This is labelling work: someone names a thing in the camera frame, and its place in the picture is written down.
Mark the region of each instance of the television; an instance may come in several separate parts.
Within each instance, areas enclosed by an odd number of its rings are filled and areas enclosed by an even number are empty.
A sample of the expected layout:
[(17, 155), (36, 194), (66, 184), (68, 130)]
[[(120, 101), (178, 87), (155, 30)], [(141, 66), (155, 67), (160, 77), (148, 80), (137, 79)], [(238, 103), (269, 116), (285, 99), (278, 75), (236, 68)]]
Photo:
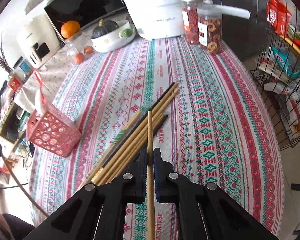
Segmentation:
[(51, 0), (44, 8), (60, 38), (63, 23), (77, 21), (81, 29), (125, 9), (122, 0)]

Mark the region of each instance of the silver bolt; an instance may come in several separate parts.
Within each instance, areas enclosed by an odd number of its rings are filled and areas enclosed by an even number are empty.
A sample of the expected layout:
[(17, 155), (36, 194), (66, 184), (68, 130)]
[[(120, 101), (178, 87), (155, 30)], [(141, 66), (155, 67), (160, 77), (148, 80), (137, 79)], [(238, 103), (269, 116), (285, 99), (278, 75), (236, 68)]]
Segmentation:
[(94, 190), (94, 188), (95, 188), (96, 186), (94, 185), (94, 184), (88, 184), (88, 185), (86, 185), (85, 187), (84, 187), (84, 189), (86, 190), (86, 191), (92, 191), (92, 190)]
[(217, 185), (212, 183), (212, 182), (209, 182), (207, 184), (207, 188), (210, 189), (210, 190), (215, 190), (217, 188)]
[(131, 173), (125, 173), (122, 176), (124, 179), (132, 179), (133, 175)]
[(177, 179), (178, 177), (179, 177), (178, 173), (175, 173), (175, 172), (169, 173), (170, 179)]

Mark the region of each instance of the jar of dried fruit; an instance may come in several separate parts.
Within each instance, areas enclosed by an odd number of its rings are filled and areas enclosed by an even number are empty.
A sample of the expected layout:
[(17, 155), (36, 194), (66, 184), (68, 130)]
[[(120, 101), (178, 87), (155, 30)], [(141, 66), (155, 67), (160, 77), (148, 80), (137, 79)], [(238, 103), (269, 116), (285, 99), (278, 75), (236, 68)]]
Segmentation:
[(202, 0), (181, 0), (181, 5), (186, 41), (191, 45), (198, 45), (199, 29), (197, 7), (202, 5)]
[(200, 47), (210, 53), (220, 52), (222, 11), (214, 5), (204, 4), (197, 8)]

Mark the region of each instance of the pumpkin stem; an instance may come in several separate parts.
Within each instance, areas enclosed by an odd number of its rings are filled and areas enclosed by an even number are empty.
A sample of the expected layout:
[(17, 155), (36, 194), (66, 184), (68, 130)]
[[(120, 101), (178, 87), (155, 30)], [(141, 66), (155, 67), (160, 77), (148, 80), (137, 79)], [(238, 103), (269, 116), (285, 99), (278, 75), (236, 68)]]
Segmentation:
[(104, 24), (105, 24), (104, 19), (101, 19), (101, 20), (99, 21), (99, 26), (101, 27), (101, 26), (103, 26)]

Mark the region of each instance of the patterned tablecloth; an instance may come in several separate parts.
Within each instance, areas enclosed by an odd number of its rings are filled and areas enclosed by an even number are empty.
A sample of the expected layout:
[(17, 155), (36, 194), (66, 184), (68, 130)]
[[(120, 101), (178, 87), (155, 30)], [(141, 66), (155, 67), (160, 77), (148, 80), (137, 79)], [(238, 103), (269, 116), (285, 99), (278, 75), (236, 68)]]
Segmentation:
[[(162, 158), (192, 182), (217, 183), (278, 235), (283, 172), (274, 130), (250, 74), (225, 44), (219, 55), (191, 47), (182, 37), (135, 39), (97, 53), (68, 73), (54, 104), (83, 137), (66, 159), (38, 150), (32, 197), (49, 214), (76, 191), (114, 136), (138, 109), (154, 103), (172, 83), (180, 93), (154, 139)], [(157, 239), (176, 239), (172, 204), (156, 203)], [(146, 204), (128, 204), (125, 239), (146, 239)], [(44, 217), (34, 210), (36, 224)]]

